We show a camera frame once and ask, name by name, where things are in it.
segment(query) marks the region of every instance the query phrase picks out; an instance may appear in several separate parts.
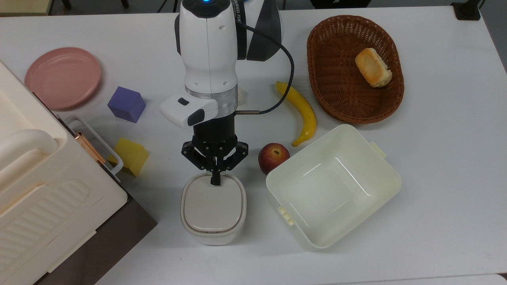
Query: wicker basket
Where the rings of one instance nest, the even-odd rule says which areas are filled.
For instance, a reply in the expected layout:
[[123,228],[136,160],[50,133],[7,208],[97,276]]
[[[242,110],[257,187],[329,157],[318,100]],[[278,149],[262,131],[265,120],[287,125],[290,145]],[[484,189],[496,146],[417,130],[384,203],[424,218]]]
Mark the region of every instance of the wicker basket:
[[[385,87],[372,88],[355,65],[365,48],[374,48],[392,72]],[[359,16],[340,15],[314,27],[307,42],[313,94],[331,117],[354,124],[379,122],[400,105],[404,84],[393,40],[379,25]]]

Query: black cable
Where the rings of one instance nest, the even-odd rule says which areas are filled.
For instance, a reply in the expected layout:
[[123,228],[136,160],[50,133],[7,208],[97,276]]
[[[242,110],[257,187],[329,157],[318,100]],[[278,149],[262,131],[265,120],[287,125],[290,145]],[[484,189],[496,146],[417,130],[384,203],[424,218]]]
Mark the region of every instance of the black cable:
[[160,13],[160,11],[162,10],[162,8],[164,8],[164,5],[165,3],[167,2],[167,0],[164,0],[164,3],[162,3],[162,6],[160,6],[160,9],[157,11],[157,13]]
[[288,60],[291,62],[291,75],[289,76],[289,79],[288,79],[288,82],[287,82],[287,89],[285,90],[285,93],[283,94],[283,96],[280,99],[280,101],[278,101],[278,103],[275,104],[273,107],[271,107],[269,109],[266,109],[264,111],[253,111],[253,112],[259,112],[258,113],[259,115],[265,114],[265,113],[269,113],[269,112],[273,111],[274,109],[276,109],[278,106],[280,106],[282,104],[282,102],[287,97],[288,91],[291,89],[292,80],[294,79],[294,60],[292,59],[292,56],[291,56],[290,52],[288,52],[288,50],[282,45],[282,43],[279,42],[279,41],[277,41],[272,36],[270,36],[268,34],[265,34],[265,33],[261,32],[261,31],[257,30],[256,28],[252,28],[252,27],[247,26],[247,25],[245,25],[243,23],[240,23],[240,22],[236,22],[236,25],[240,26],[240,27],[242,27],[244,29],[251,30],[252,32],[258,33],[259,35],[261,35],[261,36],[265,37],[266,39],[272,41],[274,44],[276,44],[287,55]]
[[174,7],[172,7],[173,13],[176,13],[176,8],[178,8],[178,0],[174,0]]

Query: bread roll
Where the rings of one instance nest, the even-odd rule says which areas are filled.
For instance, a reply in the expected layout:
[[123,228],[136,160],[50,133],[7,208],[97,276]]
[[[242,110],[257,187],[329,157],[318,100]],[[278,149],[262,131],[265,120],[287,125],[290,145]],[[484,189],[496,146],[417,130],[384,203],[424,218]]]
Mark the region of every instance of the bread roll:
[[355,64],[372,87],[384,87],[391,81],[392,72],[378,55],[377,51],[367,48],[355,57]]

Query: box handle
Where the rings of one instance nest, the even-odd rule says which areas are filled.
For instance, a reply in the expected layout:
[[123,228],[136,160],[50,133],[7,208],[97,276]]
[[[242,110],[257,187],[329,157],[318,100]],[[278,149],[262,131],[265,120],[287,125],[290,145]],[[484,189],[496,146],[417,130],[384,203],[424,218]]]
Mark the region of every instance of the box handle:
[[118,164],[110,169],[109,171],[111,174],[116,175],[120,170],[123,168],[123,160],[120,158],[120,156],[96,133],[88,123],[85,122],[85,120],[81,119],[77,115],[69,116],[67,119],[65,119],[65,124],[69,126],[72,122],[78,121],[80,122],[104,147],[111,153],[114,158],[116,158],[116,161],[118,161]]
[[15,132],[0,141],[0,171],[25,153],[39,150],[50,155],[58,149],[58,143],[48,133],[28,129]]
[[386,157],[385,153],[380,149],[380,147],[376,143],[371,141],[370,145],[382,158]]
[[283,219],[288,223],[289,226],[292,227],[296,223],[296,221],[294,221],[294,219],[291,217],[291,214],[287,212],[285,207],[280,206],[278,208],[278,212],[280,213],[280,215],[282,215]]

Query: table surface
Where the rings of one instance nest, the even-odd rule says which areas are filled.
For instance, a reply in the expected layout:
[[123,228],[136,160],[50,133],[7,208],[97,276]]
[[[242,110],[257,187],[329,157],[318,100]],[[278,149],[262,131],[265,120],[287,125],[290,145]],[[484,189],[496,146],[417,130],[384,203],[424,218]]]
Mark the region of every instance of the table surface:
[[[96,96],[77,114],[114,146],[120,137],[150,153],[139,177],[121,177],[159,225],[98,284],[330,284],[491,274],[507,271],[507,75],[484,21],[455,19],[452,7],[282,11],[283,43],[296,63],[294,87],[313,106],[319,138],[341,122],[326,115],[311,92],[306,39],[337,14],[375,21],[393,38],[405,78],[400,108],[382,122],[357,125],[387,154],[402,189],[327,251],[306,252],[267,201],[257,163],[267,143],[290,147],[302,121],[288,104],[262,116],[237,116],[236,134],[250,155],[230,174],[247,191],[243,232],[227,246],[205,246],[180,223],[185,183],[200,171],[181,154],[192,129],[166,121],[159,105],[183,84],[175,14],[0,19],[0,59],[21,79],[45,52],[75,46],[103,68]],[[274,83],[289,64],[237,63],[247,102],[263,109],[278,100]],[[134,124],[114,117],[107,102],[118,86],[138,91],[146,109]]]

